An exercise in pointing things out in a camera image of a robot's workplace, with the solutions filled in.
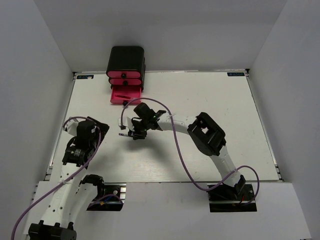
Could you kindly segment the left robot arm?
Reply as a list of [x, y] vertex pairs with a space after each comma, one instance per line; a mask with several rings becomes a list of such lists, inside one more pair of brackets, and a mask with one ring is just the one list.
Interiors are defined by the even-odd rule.
[[110, 127], [92, 117], [70, 117], [62, 129], [72, 137], [62, 158], [58, 185], [38, 223], [32, 223], [28, 236], [32, 240], [75, 240], [76, 217], [93, 199], [105, 196], [103, 177], [87, 174], [93, 159]]

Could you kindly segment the pink top drawer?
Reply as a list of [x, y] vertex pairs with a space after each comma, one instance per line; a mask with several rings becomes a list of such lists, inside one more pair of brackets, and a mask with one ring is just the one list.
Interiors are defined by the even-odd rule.
[[139, 71], [131, 70], [111, 70], [107, 71], [106, 75], [109, 78], [120, 78], [120, 79], [139, 79], [142, 74]]

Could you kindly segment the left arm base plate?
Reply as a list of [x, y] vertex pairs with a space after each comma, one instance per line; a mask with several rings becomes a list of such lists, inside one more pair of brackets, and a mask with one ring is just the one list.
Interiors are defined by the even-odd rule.
[[126, 183], [105, 183], [102, 176], [86, 175], [83, 184], [91, 184], [96, 188], [96, 197], [89, 204], [87, 211], [120, 212], [126, 197]]

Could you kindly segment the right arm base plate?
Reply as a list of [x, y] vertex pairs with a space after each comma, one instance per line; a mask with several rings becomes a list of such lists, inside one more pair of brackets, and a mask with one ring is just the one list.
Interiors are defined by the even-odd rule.
[[245, 184], [239, 194], [223, 184], [207, 193], [211, 213], [257, 212], [256, 202], [252, 200], [255, 194], [251, 184]]

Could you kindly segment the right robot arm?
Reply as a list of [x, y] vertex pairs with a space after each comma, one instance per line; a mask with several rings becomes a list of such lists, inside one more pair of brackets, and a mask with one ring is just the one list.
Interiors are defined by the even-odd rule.
[[210, 157], [216, 166], [222, 182], [208, 189], [199, 185], [196, 187], [205, 192], [222, 187], [226, 195], [236, 200], [244, 193], [246, 180], [238, 172], [227, 149], [226, 134], [223, 129], [205, 112], [197, 116], [180, 116], [172, 114], [170, 110], [155, 112], [146, 103], [141, 102], [134, 110], [137, 117], [124, 117], [119, 119], [119, 127], [128, 129], [128, 136], [133, 140], [144, 140], [148, 130], [172, 131], [174, 140], [177, 133], [191, 137], [196, 148], [204, 155]]

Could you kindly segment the purple pen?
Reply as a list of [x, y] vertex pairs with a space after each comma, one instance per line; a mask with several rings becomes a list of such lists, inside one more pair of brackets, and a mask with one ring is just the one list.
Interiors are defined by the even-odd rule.
[[130, 137], [128, 134], [124, 134], [124, 133], [119, 133], [118, 135], [121, 137]]

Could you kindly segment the red pen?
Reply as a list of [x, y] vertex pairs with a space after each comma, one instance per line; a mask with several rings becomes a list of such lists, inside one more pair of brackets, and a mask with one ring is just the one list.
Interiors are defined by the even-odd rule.
[[115, 95], [115, 97], [117, 97], [117, 98], [123, 98], [123, 99], [128, 99], [128, 100], [133, 99], [133, 98], [132, 98], [132, 97], [130, 97], [130, 96], [118, 95], [118, 94], [116, 94], [116, 95]]

